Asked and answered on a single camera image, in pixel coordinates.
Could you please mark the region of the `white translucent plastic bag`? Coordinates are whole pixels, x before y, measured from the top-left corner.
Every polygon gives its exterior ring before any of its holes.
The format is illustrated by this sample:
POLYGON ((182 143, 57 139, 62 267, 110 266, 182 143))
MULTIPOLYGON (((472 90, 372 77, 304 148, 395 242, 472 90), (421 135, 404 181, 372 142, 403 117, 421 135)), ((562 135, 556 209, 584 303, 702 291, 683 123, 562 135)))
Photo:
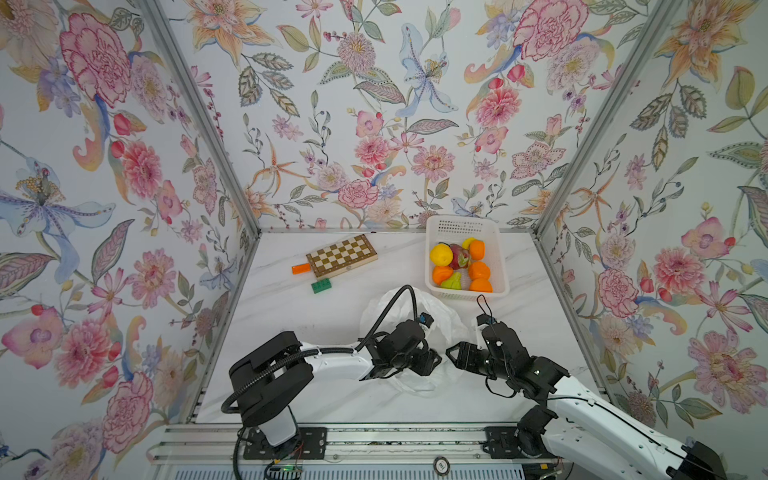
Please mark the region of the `white translucent plastic bag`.
POLYGON ((387 381, 404 394, 432 398, 458 382, 447 349, 470 338, 458 312, 409 285, 369 302, 360 319, 358 350, 369 356, 364 381, 387 381))

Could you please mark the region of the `orange mandarin fruit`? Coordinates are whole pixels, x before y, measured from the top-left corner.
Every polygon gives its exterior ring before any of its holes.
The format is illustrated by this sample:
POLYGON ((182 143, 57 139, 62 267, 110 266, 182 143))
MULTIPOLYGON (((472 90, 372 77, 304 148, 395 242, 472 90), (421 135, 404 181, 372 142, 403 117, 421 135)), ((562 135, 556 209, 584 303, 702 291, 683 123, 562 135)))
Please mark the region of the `orange mandarin fruit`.
POLYGON ((469 265, 468 275, 472 281, 478 279, 489 280, 491 277, 491 270, 484 262, 476 261, 469 265))
POLYGON ((436 286, 440 286, 443 282, 447 281, 454 274, 454 270, 450 266, 435 266, 432 270, 431 279, 436 286))
POLYGON ((474 279, 470 284, 469 290, 473 292, 480 292, 480 293, 494 292, 491 282, 485 278, 474 279))
POLYGON ((485 257, 486 247, 482 240, 473 240, 469 244, 468 250, 473 261, 481 261, 485 257))

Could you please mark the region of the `green pear fruit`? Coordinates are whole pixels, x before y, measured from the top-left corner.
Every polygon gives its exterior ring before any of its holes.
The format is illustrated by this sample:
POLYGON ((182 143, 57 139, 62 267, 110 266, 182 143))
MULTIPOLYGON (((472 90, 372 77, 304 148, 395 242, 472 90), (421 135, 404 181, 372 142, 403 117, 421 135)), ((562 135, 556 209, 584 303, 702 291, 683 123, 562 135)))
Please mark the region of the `green pear fruit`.
POLYGON ((440 283, 442 289, 462 290, 462 273, 455 271, 452 275, 440 283))

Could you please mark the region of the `red dragon fruit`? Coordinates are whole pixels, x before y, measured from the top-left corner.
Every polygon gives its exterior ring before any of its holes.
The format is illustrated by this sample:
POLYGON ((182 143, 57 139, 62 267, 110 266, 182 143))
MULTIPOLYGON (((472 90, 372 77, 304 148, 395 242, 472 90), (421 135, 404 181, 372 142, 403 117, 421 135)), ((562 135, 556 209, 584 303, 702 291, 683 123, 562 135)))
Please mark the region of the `red dragon fruit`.
POLYGON ((460 270, 460 269, 467 268, 471 260, 471 255, 469 251, 466 248, 464 248, 462 245, 456 244, 456 243, 451 244, 450 248, 451 248, 453 258, 449 266, 453 270, 460 270))

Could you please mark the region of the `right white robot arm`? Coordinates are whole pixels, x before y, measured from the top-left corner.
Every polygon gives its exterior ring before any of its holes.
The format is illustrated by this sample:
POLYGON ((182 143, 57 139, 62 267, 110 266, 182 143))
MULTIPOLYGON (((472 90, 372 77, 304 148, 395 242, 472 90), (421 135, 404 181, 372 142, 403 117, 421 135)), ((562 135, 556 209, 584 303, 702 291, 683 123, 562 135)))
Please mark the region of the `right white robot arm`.
POLYGON ((528 353, 517 333, 488 314, 477 318, 479 344, 446 351, 459 370, 502 380, 533 407, 512 427, 486 428, 494 459, 557 457, 600 479, 724 479, 720 456, 650 427, 587 388, 555 361, 528 353))

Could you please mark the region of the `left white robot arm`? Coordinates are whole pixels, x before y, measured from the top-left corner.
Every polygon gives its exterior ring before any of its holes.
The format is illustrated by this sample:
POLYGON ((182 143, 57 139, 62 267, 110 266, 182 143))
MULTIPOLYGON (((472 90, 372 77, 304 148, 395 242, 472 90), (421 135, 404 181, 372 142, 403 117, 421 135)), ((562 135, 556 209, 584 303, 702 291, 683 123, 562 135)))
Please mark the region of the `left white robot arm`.
POLYGON ((429 376, 441 363, 426 339, 433 318, 422 313, 393 331, 373 328, 355 346, 314 346, 282 332, 229 369, 233 392, 221 411, 238 415, 273 448, 300 437, 291 402, 314 380, 387 380, 402 372, 429 376))

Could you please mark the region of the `green toy building brick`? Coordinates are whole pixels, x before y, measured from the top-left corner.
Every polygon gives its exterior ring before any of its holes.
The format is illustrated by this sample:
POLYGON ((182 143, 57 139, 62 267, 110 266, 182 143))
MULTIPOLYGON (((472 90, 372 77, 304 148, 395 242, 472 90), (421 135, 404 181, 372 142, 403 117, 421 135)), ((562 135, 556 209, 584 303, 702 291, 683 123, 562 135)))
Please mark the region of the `green toy building brick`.
POLYGON ((331 281, 329 279, 321 279, 311 284, 311 288, 314 294, 319 294, 332 288, 331 281))

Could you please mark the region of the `wooden folding chessboard box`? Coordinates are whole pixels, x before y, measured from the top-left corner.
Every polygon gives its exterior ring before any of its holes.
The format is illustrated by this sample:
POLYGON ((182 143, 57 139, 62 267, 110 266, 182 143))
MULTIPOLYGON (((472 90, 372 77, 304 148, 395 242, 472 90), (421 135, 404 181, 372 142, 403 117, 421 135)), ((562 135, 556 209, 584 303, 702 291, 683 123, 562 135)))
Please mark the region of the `wooden folding chessboard box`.
POLYGON ((306 255, 318 280, 330 279, 378 259, 378 253, 365 234, 348 236, 306 255))

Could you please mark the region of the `white perforated plastic basket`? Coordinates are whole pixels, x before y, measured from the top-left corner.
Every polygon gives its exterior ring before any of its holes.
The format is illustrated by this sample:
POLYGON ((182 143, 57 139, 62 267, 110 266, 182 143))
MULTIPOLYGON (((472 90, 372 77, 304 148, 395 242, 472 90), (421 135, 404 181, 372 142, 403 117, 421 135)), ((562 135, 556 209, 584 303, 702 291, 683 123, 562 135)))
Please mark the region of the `white perforated plastic basket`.
POLYGON ((449 300, 473 300, 477 295, 483 294, 488 299, 503 298, 510 293, 509 275, 505 265, 505 251, 502 245, 501 233, 497 225, 488 219, 461 216, 434 216, 427 220, 427 233, 424 245, 424 276, 427 288, 436 297, 449 300), (438 243, 460 244, 468 238, 482 240, 485 243, 486 253, 482 262, 491 270, 489 281, 493 286, 493 293, 480 293, 469 290, 472 280, 467 268, 454 270, 462 273, 462 290, 448 290, 436 286, 431 279, 435 265, 429 259, 429 253, 438 243))

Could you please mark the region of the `orange toy building brick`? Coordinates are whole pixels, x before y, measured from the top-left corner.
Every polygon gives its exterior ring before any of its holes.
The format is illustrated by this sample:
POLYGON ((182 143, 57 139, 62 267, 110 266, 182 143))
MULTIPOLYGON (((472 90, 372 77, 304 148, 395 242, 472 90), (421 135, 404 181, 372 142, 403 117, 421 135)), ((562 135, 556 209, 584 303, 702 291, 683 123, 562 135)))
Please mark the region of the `orange toy building brick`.
POLYGON ((304 263, 300 265, 294 265, 292 267, 292 274, 293 275, 300 275, 303 273, 310 272, 312 270, 312 267, 309 263, 304 263))

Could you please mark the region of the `aluminium back bottom rail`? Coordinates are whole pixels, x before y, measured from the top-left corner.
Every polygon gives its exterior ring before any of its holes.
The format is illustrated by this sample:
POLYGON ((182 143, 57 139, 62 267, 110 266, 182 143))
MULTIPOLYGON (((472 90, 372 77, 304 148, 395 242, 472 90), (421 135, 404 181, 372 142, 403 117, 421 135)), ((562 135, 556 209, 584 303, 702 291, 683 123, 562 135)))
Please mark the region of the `aluminium back bottom rail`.
MULTIPOLYGON (((290 233, 298 233, 298 234, 340 234, 340 233, 387 233, 387 234, 395 234, 395 233, 418 233, 418 234, 425 234, 427 233, 427 228, 400 228, 400 229, 390 229, 390 228, 383 228, 380 226, 375 226, 372 228, 364 227, 362 229, 360 228, 329 228, 326 227, 324 229, 316 229, 316 228, 277 228, 277 227, 259 227, 262 235, 266 234, 290 234, 290 233)), ((533 234, 536 232, 535 225, 533 228, 517 228, 517 227, 508 227, 508 228, 501 228, 499 227, 499 233, 505 234, 505 233, 521 233, 521 234, 533 234)))

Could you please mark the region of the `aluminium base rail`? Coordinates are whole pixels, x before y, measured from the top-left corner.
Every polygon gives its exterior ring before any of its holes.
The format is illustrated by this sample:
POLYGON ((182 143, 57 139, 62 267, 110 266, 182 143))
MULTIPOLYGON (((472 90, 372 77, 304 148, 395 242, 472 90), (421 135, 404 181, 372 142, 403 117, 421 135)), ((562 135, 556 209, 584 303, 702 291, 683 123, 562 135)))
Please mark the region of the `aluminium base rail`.
MULTIPOLYGON (((278 479, 587 479, 579 465, 547 455, 494 459, 483 423, 338 423, 272 466, 278 479)), ((230 424, 168 427, 148 457, 152 479, 261 479, 271 459, 247 459, 230 424)))

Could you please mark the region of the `aluminium corner post right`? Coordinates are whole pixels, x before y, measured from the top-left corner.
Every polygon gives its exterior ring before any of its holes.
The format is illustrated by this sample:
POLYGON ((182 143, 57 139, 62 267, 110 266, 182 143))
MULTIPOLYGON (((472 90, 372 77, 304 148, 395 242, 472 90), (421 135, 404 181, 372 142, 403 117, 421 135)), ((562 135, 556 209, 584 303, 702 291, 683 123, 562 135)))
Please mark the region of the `aluminium corner post right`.
POLYGON ((554 191, 547 208, 539 217, 536 226, 531 229, 531 233, 536 240, 541 240, 546 232, 554 226, 556 217, 565 204, 569 192, 581 175, 581 171, 590 160, 601 137, 609 129, 619 108, 628 98, 638 74, 651 56, 651 50, 657 35, 666 26, 669 8, 675 11, 674 6, 665 4, 664 1, 657 1, 653 4, 653 9, 647 17, 645 26, 640 30, 630 55, 627 57, 623 72, 618 76, 616 83, 609 90, 609 94, 597 110, 593 125, 588 128, 583 141, 576 150, 576 154, 569 163, 568 169, 554 191))

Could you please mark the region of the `aluminium corner post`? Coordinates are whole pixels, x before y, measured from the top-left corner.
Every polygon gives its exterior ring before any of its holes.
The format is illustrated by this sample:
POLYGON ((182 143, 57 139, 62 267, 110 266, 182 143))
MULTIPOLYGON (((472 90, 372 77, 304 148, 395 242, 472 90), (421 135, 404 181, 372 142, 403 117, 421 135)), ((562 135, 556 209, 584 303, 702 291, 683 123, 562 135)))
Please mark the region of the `aluminium corner post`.
POLYGON ((170 22, 165 16, 160 2, 139 0, 138 7, 145 17, 145 22, 149 26, 160 51, 167 57, 171 73, 177 82, 182 97, 189 106, 190 116, 193 119, 194 125, 198 127, 200 135, 212 154, 215 165, 219 168, 221 178, 231 194, 239 218, 249 234, 258 240, 261 234, 258 222, 238 182, 233 165, 228 158, 224 142, 215 128, 214 121, 207 113, 206 104, 198 90, 189 65, 179 48, 170 22))
POLYGON ((546 232, 554 226, 556 217, 565 204, 569 192, 581 175, 581 171, 590 160, 601 137, 609 129, 619 108, 628 98, 638 74, 651 56, 651 50, 657 35, 666 26, 669 8, 675 11, 674 6, 665 4, 664 1, 657 1, 653 4, 653 9, 647 17, 645 26, 640 30, 630 55, 627 57, 623 72, 618 76, 616 83, 609 90, 609 94, 597 110, 593 125, 588 128, 583 141, 576 150, 576 154, 569 163, 568 169, 554 191, 547 208, 539 217, 536 226, 531 229, 531 233, 536 240, 541 240, 546 232))

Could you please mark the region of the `aluminium corner post left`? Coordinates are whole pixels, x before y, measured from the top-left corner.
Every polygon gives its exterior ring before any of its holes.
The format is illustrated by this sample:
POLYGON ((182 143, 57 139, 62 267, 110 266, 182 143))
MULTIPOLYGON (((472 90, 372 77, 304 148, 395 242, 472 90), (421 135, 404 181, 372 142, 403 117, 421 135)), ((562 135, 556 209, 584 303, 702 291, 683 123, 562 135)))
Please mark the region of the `aluminium corner post left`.
POLYGON ((215 165, 219 168, 221 178, 231 194, 239 218, 249 234, 258 240, 261 234, 258 222, 238 182, 233 165, 228 158, 224 142, 215 128, 214 121, 207 113, 206 104, 198 90, 189 65, 179 48, 170 22, 165 16, 160 2, 139 0, 138 7, 145 17, 145 22, 149 26, 160 51, 167 57, 171 73, 177 82, 182 97, 189 106, 190 116, 193 119, 194 125, 198 127, 200 135, 212 154, 215 165))

